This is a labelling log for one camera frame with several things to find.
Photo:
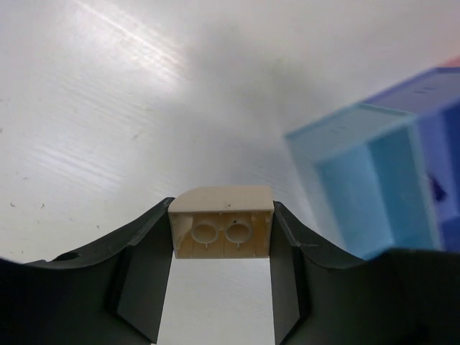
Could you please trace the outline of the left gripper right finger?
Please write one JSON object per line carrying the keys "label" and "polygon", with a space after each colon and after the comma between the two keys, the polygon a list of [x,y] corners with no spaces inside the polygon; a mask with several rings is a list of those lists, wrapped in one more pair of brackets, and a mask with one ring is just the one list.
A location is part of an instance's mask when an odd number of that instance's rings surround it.
{"label": "left gripper right finger", "polygon": [[344,251],[275,202],[270,241],[277,344],[457,344],[459,255]]}

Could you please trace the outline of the tan lego brick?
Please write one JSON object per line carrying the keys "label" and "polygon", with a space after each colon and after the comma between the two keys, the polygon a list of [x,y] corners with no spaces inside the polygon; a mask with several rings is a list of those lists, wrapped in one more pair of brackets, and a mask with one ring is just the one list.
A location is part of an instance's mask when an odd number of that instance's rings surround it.
{"label": "tan lego brick", "polygon": [[199,187],[168,207],[177,259],[252,259],[270,255],[274,216],[266,185]]}

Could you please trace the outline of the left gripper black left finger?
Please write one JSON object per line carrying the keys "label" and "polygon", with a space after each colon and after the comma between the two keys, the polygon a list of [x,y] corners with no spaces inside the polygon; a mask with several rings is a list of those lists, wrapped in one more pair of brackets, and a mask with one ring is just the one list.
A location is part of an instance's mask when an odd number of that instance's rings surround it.
{"label": "left gripper black left finger", "polygon": [[3,344],[154,344],[173,257],[166,198],[44,261],[1,260]]}

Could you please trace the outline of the purple lego plate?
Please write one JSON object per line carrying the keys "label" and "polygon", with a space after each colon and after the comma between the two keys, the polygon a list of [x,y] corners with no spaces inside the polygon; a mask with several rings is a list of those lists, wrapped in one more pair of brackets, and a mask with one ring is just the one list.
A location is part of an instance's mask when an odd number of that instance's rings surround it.
{"label": "purple lego plate", "polygon": [[443,202],[447,196],[446,191],[442,188],[442,186],[440,185],[440,183],[437,181],[435,177],[431,175],[429,179],[431,182],[431,189],[432,189],[434,200],[438,203]]}

